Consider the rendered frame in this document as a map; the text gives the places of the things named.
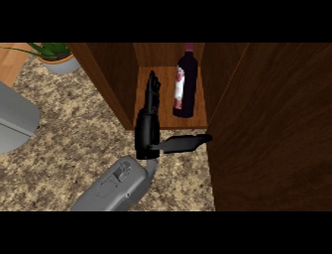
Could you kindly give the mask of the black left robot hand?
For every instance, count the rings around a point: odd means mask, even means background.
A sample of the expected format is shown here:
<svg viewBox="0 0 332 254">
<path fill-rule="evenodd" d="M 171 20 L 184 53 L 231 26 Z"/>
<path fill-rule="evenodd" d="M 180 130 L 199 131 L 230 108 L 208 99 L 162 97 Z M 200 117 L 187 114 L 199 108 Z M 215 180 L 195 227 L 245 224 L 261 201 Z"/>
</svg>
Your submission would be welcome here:
<svg viewBox="0 0 332 254">
<path fill-rule="evenodd" d="M 198 147 L 212 141 L 209 134 L 171 136 L 165 141 L 159 141 L 159 80 L 155 72 L 149 72 L 144 103 L 137 112 L 134 126 L 134 151 L 137 160 L 152 160 L 159 157 L 159 153 L 174 154 L 193 152 Z"/>
</svg>

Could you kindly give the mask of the dark red wine bottle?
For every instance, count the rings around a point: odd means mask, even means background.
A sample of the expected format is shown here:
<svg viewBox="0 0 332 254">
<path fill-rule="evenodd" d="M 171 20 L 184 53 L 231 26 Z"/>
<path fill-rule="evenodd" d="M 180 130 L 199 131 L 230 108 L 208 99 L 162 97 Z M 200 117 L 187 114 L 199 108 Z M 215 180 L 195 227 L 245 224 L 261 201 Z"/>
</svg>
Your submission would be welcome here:
<svg viewBox="0 0 332 254">
<path fill-rule="evenodd" d="M 184 45 L 184 55 L 177 61 L 172 115 L 181 118 L 193 116 L 198 79 L 198 61 L 193 56 L 195 44 Z"/>
</svg>

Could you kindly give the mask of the brown wooden cabinet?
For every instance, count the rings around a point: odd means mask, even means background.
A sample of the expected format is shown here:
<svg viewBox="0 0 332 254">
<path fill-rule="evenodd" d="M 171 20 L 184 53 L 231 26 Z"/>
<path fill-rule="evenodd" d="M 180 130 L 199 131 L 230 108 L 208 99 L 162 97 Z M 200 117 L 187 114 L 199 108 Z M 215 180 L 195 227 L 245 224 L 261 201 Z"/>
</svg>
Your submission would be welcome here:
<svg viewBox="0 0 332 254">
<path fill-rule="evenodd" d="M 208 127 L 248 48 L 245 44 L 195 45 L 198 85 L 190 118 L 172 115 L 175 64 L 184 55 L 181 43 L 71 43 L 69 48 L 127 130 L 134 128 L 137 111 L 143 106 L 149 74 L 155 74 L 161 82 L 159 127 L 164 130 Z"/>
</svg>

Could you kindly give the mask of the dark wooden cabinet door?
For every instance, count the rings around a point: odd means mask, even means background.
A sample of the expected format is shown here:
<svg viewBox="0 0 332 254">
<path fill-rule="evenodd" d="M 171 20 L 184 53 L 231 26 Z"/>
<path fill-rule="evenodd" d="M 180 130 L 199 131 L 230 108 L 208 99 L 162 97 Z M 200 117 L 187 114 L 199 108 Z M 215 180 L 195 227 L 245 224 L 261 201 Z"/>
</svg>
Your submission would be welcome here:
<svg viewBox="0 0 332 254">
<path fill-rule="evenodd" d="M 211 119 L 217 210 L 332 210 L 332 44 L 249 44 Z"/>
</svg>

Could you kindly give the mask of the green plant in grey pot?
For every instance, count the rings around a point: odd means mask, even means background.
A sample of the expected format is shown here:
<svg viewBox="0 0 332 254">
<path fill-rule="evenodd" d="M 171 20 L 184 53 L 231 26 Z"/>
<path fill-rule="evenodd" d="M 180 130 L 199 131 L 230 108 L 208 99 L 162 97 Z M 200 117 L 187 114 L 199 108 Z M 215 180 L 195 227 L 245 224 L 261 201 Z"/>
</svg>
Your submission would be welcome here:
<svg viewBox="0 0 332 254">
<path fill-rule="evenodd" d="M 31 47 L 28 51 L 10 47 L 0 48 L 32 55 L 48 72 L 54 74 L 66 74 L 81 68 L 81 64 L 66 43 L 28 43 L 28 46 Z"/>
</svg>

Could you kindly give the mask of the grey rounded appliance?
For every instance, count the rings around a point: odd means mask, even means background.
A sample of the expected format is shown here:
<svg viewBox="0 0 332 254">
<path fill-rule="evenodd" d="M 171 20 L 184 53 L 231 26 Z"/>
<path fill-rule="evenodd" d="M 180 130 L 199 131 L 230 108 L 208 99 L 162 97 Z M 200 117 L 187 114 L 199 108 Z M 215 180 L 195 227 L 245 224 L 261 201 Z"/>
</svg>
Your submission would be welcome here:
<svg viewBox="0 0 332 254">
<path fill-rule="evenodd" d="M 37 105 L 0 81 L 0 153 L 23 145 L 38 126 Z"/>
</svg>

